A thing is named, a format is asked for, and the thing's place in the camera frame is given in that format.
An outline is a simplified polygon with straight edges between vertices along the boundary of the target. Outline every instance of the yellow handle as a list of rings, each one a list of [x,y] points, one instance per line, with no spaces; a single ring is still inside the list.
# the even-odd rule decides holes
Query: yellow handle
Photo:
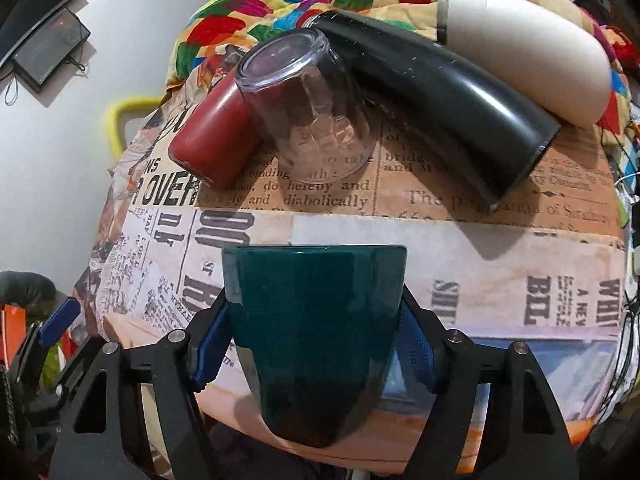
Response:
[[[111,105],[104,115],[104,131],[107,133],[109,148],[115,160],[119,160],[125,150],[124,133],[118,130],[118,120],[125,113],[150,112],[158,108],[164,96],[129,97]]]

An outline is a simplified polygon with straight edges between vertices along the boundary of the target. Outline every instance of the metal screw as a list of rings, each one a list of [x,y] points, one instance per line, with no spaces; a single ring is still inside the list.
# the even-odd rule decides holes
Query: metal screw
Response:
[[[460,330],[447,330],[447,339],[452,343],[462,343],[465,335]]]
[[[527,346],[526,343],[523,343],[522,341],[514,342],[513,349],[515,350],[516,354],[524,355],[529,353],[529,347]]]
[[[172,343],[179,343],[185,337],[186,337],[186,334],[185,334],[184,330],[173,330],[172,332],[169,332],[168,339]]]
[[[115,341],[109,341],[102,346],[102,351],[107,355],[113,354],[117,349],[118,343],[116,343]]]

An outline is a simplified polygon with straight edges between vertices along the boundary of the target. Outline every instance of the black gripper frame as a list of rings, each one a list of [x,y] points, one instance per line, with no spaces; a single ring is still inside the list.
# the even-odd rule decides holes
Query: black gripper frame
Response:
[[[405,286],[403,303],[443,364],[438,394],[403,480],[577,480],[576,455],[556,399],[527,345],[507,349],[473,343],[445,330]],[[474,471],[457,474],[478,384],[490,384],[489,404]]]
[[[38,343],[41,324],[33,323],[7,371],[18,434],[17,447],[39,473],[46,473],[68,402],[75,396],[84,373],[105,343],[87,338],[60,372],[48,393],[39,393],[40,376],[48,347]]]
[[[176,480],[219,480],[214,450],[194,392],[213,380],[228,347],[224,290],[185,330],[153,345],[123,349],[106,343],[71,403],[54,450],[49,480],[142,480],[154,472],[142,407],[141,384],[152,384],[162,437]],[[198,362],[212,363],[204,372]]]

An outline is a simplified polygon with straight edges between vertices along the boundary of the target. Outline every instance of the blue gripper pad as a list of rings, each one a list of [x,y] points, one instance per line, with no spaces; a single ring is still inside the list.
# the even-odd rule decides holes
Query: blue gripper pad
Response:
[[[415,379],[424,384],[429,391],[433,390],[436,383],[433,348],[404,299],[400,303],[396,350],[400,360],[404,359],[410,362]]]
[[[216,378],[232,337],[228,303],[225,301],[198,348],[198,365],[192,377],[194,391],[202,391]]]
[[[40,327],[40,346],[50,348],[55,345],[79,314],[80,303],[78,303],[78,300],[76,298],[66,298],[65,302]]]

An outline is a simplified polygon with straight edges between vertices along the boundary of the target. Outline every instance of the clear drinking glass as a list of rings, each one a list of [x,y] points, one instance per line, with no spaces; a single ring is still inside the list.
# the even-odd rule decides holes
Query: clear drinking glass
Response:
[[[283,32],[254,47],[240,62],[236,82],[292,178],[332,182],[369,160],[376,139],[364,103],[319,30]]]

